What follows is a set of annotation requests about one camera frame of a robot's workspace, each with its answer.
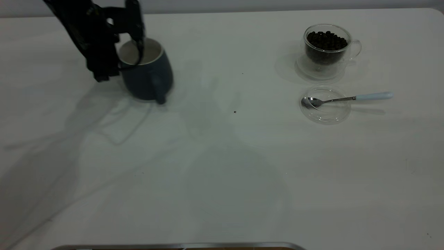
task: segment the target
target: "spoon handle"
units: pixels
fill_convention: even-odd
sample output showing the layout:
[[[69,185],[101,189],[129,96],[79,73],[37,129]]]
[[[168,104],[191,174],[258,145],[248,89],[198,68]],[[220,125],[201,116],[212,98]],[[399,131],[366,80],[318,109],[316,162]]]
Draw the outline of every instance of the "spoon handle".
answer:
[[[381,92],[367,95],[357,95],[355,100],[357,101],[369,101],[369,100],[384,100],[393,97],[393,92]]]

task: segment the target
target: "white wall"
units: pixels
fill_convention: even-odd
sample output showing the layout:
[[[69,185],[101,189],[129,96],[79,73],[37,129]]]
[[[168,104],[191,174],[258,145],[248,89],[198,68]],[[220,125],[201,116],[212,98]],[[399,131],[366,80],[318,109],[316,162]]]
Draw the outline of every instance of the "white wall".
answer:
[[[444,10],[444,0],[140,0],[144,13],[232,12],[341,8],[413,8]],[[95,0],[123,6],[124,0]],[[51,16],[42,0],[0,0],[0,17]]]

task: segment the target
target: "coffee beans in cup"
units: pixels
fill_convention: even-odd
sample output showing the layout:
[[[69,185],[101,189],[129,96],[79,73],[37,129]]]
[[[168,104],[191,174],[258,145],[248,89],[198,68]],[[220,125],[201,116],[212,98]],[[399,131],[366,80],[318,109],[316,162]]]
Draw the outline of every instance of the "coffee beans in cup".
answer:
[[[313,49],[308,45],[305,46],[307,56],[314,63],[320,65],[331,65],[339,61],[343,57],[344,51],[335,51],[341,50],[348,45],[345,38],[339,37],[330,31],[325,33],[322,31],[319,31],[318,33],[313,31],[307,35],[307,41],[317,49],[325,50],[320,51]]]

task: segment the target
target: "glass cup handle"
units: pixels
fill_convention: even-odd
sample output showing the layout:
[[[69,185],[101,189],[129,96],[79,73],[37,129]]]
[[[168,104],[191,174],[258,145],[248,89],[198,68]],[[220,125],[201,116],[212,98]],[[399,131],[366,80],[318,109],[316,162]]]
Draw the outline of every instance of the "glass cup handle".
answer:
[[[357,57],[359,55],[359,53],[362,50],[361,42],[359,40],[353,40],[353,42],[352,42],[352,44],[350,46],[350,49],[351,49],[351,52],[352,52],[351,53],[352,57],[350,57],[350,60],[353,60],[353,59],[355,59],[355,57]]]

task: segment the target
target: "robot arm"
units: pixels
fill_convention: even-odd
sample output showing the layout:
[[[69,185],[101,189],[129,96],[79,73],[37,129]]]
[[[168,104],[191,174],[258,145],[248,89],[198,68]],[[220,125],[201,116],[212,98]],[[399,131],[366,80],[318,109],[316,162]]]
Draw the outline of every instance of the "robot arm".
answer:
[[[72,41],[87,61],[96,81],[107,81],[119,75],[119,57],[115,43],[120,33],[129,33],[143,55],[145,27],[137,0],[126,0],[125,8],[101,8],[91,0],[44,0],[65,27]]]

